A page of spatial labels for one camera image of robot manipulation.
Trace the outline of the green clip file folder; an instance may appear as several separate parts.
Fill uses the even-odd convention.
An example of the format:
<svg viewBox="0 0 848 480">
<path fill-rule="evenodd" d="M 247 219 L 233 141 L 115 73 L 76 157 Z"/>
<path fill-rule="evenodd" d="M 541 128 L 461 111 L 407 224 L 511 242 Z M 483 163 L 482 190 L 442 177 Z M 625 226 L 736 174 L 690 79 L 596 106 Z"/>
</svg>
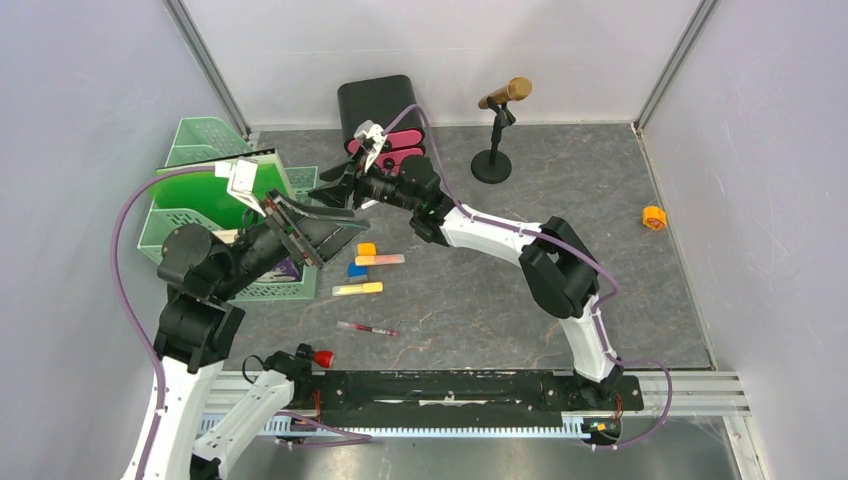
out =
<svg viewBox="0 0 848 480">
<path fill-rule="evenodd" d="M 190 209 L 224 229 L 242 225 L 245 205 L 226 192 L 227 179 L 218 178 L 214 171 L 179 175 L 163 180 L 148 189 L 153 203 L 161 209 Z M 292 196 L 294 188 L 284 169 L 259 165 L 253 193 L 261 199 L 276 189 Z"/>
</svg>

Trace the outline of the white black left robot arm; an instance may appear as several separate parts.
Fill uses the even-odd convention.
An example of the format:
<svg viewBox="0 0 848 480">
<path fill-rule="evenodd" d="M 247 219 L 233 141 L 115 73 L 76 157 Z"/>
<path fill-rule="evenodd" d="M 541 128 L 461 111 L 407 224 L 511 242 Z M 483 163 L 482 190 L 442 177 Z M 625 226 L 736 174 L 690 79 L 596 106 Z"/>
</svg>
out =
<svg viewBox="0 0 848 480">
<path fill-rule="evenodd" d="M 142 339 L 154 381 L 126 478 L 223 479 L 273 416 L 317 402 L 309 357 L 279 351 L 208 435 L 196 435 L 245 316 L 235 297 L 287 259 L 325 265 L 369 226 L 349 210 L 305 205 L 277 191 L 266 195 L 262 211 L 263 219 L 239 229 L 232 242 L 196 223 L 164 240 L 157 275 L 167 300 L 155 335 Z"/>
</svg>

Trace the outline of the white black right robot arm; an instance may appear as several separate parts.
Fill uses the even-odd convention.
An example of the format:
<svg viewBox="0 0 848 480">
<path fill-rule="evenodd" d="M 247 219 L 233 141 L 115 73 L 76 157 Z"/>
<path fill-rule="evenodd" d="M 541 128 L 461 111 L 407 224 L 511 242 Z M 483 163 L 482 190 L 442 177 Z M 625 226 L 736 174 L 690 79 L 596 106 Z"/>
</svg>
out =
<svg viewBox="0 0 848 480">
<path fill-rule="evenodd" d="M 536 304 L 560 320 L 574 357 L 580 400 L 602 408 L 623 375 L 600 312 L 598 263 L 565 220 L 527 223 L 481 213 L 454 200 L 429 158 L 411 156 L 396 174 L 348 160 L 320 174 L 309 197 L 329 207 L 357 209 L 368 200 L 407 210 L 428 243 L 466 248 L 518 266 Z"/>
</svg>

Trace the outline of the green mesh file rack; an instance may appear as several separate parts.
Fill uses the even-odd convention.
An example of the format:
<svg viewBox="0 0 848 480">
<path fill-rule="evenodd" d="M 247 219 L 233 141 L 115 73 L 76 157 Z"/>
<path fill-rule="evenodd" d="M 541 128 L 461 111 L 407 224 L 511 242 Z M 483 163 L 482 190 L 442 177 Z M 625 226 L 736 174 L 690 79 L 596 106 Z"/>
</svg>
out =
<svg viewBox="0 0 848 480">
<path fill-rule="evenodd" d="M 180 121 L 164 166 L 253 152 L 250 145 L 222 120 L 215 117 L 184 118 Z M 300 202 L 318 182 L 317 168 L 284 167 L 294 188 L 293 197 Z M 219 227 L 190 209 L 161 209 L 152 200 L 137 248 L 155 264 L 162 260 L 162 244 L 172 230 L 189 223 L 210 230 Z M 247 287 L 236 297 L 238 301 L 310 300 L 315 296 L 317 269 L 299 267 L 302 280 L 290 283 L 260 283 Z"/>
</svg>

